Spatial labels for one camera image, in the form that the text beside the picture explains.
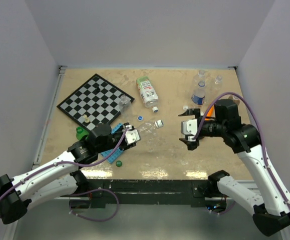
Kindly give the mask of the green bottle cap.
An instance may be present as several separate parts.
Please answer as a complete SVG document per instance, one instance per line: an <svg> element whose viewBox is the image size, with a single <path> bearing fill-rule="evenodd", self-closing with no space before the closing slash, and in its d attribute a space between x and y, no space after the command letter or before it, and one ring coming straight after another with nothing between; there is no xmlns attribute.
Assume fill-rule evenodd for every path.
<svg viewBox="0 0 290 240"><path fill-rule="evenodd" d="M121 162L120 160L118 160L118 161L116 162L116 166L117 166L117 167L121 167L121 166L122 166L122 162Z"/></svg>

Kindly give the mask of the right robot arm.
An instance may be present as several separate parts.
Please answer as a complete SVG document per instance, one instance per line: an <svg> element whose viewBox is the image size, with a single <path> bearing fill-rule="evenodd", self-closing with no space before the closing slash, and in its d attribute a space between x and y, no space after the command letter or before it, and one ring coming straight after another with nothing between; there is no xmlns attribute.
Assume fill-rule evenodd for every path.
<svg viewBox="0 0 290 240"><path fill-rule="evenodd" d="M182 121L181 141L190 151L199 146L204 137L221 137L224 143L247 167L258 187L254 193L238 183L224 170L208 177L208 196L221 194L232 198L247 210L258 230L269 237L290 226L290 193L283 185L271 164L267 152L262 149L260 134L251 124L243 124L237 104L230 99L220 99L214 104L215 117L209 120L201 115L200 109L187 109L181 116L194 116Z"/></svg>

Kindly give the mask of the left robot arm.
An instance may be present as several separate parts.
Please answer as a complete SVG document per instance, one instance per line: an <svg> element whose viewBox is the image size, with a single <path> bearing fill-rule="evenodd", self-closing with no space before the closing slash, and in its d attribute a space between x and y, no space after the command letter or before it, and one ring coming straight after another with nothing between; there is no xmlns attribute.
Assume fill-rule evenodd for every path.
<svg viewBox="0 0 290 240"><path fill-rule="evenodd" d="M88 182L80 169L100 164L100 153L130 149L140 139L138 130L128 123L116 132L108 124L99 124L49 163L15 177L0 176L0 220L8 225L45 201L85 195Z"/></svg>

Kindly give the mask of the green plastic bottle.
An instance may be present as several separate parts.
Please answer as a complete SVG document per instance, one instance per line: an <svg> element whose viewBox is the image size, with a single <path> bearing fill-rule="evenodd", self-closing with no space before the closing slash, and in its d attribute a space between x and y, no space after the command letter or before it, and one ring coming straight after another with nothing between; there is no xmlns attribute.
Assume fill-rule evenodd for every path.
<svg viewBox="0 0 290 240"><path fill-rule="evenodd" d="M88 136L89 133L87 130L85 130L83 127L77 127L76 128L76 139L81 140L84 136Z"/></svg>

